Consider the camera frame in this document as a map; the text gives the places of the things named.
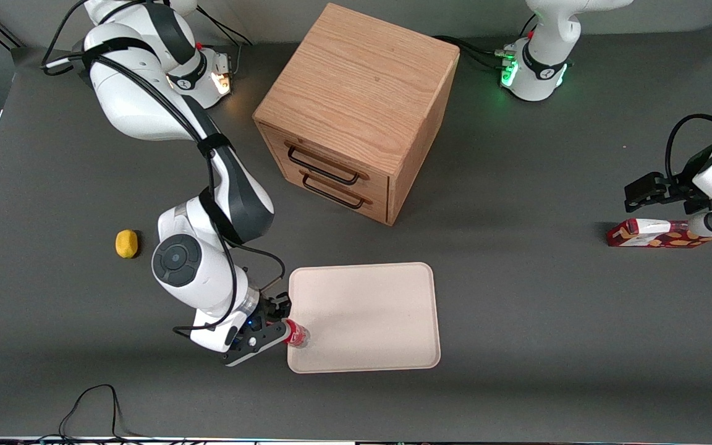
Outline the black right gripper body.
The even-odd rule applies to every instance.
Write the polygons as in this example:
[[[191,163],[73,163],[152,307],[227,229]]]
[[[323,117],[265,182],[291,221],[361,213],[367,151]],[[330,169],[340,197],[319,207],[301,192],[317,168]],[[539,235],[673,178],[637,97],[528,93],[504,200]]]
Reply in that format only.
[[[269,297],[261,295],[259,302],[255,311],[247,318],[246,323],[240,329],[240,338],[249,339],[268,339],[269,337],[274,338],[275,336],[285,336],[287,333],[287,326],[285,324],[285,319],[273,323],[272,322],[272,311],[269,309]]]

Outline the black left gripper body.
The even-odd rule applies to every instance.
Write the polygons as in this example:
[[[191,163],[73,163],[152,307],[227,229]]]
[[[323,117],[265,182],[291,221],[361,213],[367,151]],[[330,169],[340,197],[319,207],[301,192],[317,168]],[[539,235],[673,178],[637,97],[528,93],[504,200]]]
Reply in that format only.
[[[684,211],[689,215],[703,210],[712,211],[712,199],[694,185],[696,174],[706,166],[712,155],[712,144],[690,157],[678,174],[672,172],[672,146],[673,144],[667,144],[664,162],[670,198],[674,201],[684,201]]]

